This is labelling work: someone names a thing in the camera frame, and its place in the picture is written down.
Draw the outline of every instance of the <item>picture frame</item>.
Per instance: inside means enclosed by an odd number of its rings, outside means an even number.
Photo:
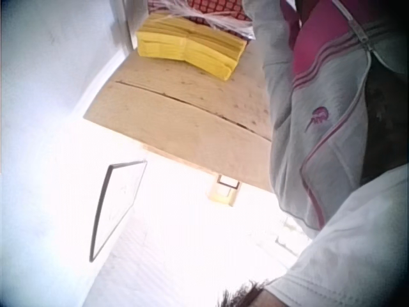
[[[94,262],[134,206],[146,165],[143,160],[108,166],[95,213],[89,262]]]

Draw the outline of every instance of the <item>wooden table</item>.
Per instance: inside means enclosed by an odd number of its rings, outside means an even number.
[[[102,88],[85,119],[148,150],[270,191],[272,130],[256,46],[230,80],[134,51]]]

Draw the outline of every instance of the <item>plastic bag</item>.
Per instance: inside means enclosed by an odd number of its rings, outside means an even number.
[[[148,0],[148,9],[150,13],[165,11],[186,17],[247,41],[254,39],[252,23],[244,14],[241,0]]]

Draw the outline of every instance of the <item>yellow paper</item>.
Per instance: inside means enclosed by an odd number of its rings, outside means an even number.
[[[136,33],[138,53],[186,61],[222,80],[229,79],[246,41],[184,18],[151,14]]]

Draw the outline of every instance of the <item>jacket sleeve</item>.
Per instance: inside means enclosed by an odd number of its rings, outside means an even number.
[[[298,16],[286,0],[243,0],[243,7],[253,21],[262,53],[272,126],[277,130],[291,113],[291,68]]]

